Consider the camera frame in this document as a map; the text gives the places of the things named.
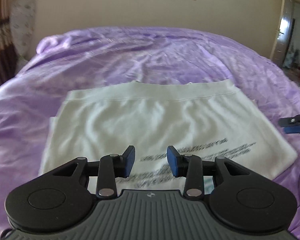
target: pillow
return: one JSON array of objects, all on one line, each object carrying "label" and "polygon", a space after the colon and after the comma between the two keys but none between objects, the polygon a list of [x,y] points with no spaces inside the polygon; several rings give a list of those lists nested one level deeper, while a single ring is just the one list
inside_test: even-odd
[{"label": "pillow", "polygon": [[28,61],[25,56],[30,48],[32,33],[34,30],[35,0],[15,0],[10,10],[10,28],[12,42],[18,54],[16,73],[23,68]]}]

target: white towel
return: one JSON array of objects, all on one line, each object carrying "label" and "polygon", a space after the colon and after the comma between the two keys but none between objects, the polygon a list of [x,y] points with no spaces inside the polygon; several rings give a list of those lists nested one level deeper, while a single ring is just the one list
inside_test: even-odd
[{"label": "white towel", "polygon": [[[136,148],[127,189],[180,189],[166,158],[173,145],[213,161],[225,156],[274,179],[296,159],[295,150],[230,80],[187,85],[131,82],[69,92],[50,129],[40,174],[76,157],[97,161]],[[88,189],[94,193],[96,178]]]}]

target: beige wall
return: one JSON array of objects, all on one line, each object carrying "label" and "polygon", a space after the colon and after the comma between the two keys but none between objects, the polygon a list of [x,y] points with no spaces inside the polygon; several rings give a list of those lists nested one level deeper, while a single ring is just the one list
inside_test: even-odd
[{"label": "beige wall", "polygon": [[169,26],[230,37],[269,57],[282,0],[37,0],[33,48],[45,36],[104,25]]}]

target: door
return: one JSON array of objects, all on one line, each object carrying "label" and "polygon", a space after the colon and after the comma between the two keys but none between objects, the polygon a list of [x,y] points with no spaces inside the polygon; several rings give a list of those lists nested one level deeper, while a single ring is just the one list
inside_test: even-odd
[{"label": "door", "polygon": [[270,59],[279,67],[282,66],[288,48],[289,34],[292,26],[292,0],[282,0],[280,21]]}]

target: bed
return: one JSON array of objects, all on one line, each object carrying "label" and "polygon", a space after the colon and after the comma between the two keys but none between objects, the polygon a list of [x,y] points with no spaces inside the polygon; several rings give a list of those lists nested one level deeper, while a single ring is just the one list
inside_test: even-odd
[{"label": "bed", "polygon": [[[297,85],[270,60],[223,36],[177,28],[100,27],[43,39],[37,55],[0,87],[0,233],[9,227],[5,197],[37,177],[49,118],[68,91],[133,80],[187,84],[225,79],[254,100],[281,133],[278,119],[300,113]],[[284,137],[298,158],[275,182],[298,199],[289,230],[300,238],[300,134]]]}]

